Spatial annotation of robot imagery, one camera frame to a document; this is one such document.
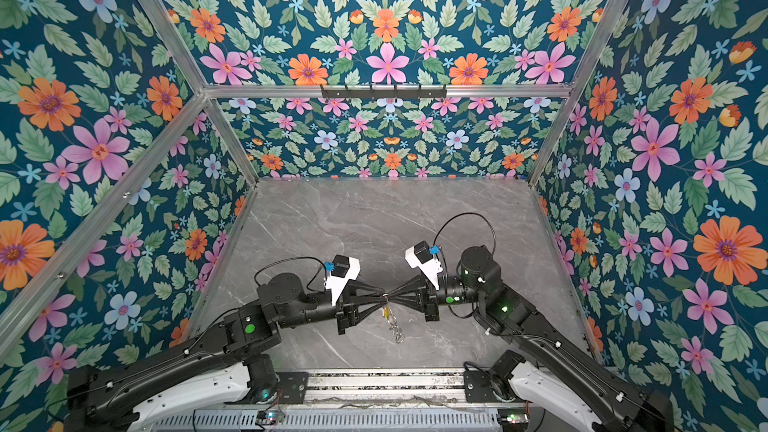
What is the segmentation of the keyring with coloured keys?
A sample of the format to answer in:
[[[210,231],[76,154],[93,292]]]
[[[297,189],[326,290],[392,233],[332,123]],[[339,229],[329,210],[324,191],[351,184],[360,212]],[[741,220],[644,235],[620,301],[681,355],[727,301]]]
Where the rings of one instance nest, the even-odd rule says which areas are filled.
[[[383,316],[384,320],[387,322],[389,330],[393,334],[393,338],[394,338],[395,343],[396,344],[402,344],[403,341],[404,341],[403,330],[399,326],[398,321],[397,321],[397,317],[394,314],[394,312],[392,311],[388,295],[385,294],[383,296],[383,298],[384,298],[385,302],[384,302],[384,305],[382,307],[382,316]]]

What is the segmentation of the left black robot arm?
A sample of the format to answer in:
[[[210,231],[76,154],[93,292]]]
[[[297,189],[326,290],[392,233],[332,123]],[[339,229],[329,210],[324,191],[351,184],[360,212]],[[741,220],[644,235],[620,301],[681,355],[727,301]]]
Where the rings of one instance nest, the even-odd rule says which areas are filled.
[[[334,320],[354,326],[381,305],[384,292],[352,280],[335,299],[309,292],[293,273],[273,277],[256,300],[225,311],[199,336],[128,366],[87,366],[70,378],[66,431],[138,430],[177,410],[270,404],[284,391],[268,350],[284,328]]]

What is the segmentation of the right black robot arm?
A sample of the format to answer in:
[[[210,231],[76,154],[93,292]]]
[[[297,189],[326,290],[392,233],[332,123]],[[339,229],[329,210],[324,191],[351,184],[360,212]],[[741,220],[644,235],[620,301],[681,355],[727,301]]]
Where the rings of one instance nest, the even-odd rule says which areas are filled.
[[[465,249],[453,275],[441,250],[419,242],[404,253],[419,276],[390,292],[414,295],[430,321],[441,306],[470,303],[486,334],[508,348],[485,374],[493,393],[533,403],[578,431],[672,431],[671,401],[643,390],[603,367],[559,332],[537,308],[506,285],[486,246]]]

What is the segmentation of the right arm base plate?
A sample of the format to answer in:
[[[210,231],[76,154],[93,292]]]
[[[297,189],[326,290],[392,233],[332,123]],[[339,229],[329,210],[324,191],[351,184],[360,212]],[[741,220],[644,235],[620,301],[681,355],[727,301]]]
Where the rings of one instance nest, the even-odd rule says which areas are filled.
[[[509,403],[520,401],[511,380],[517,366],[526,362],[522,355],[505,351],[490,367],[465,361],[463,381],[465,400],[469,403]]]

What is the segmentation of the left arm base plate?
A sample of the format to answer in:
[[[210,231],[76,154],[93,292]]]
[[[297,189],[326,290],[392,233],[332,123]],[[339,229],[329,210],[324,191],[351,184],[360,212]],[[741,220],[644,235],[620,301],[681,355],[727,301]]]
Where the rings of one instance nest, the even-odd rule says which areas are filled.
[[[248,383],[249,390],[238,401],[247,405],[303,404],[308,391],[307,372],[277,372],[257,377]]]

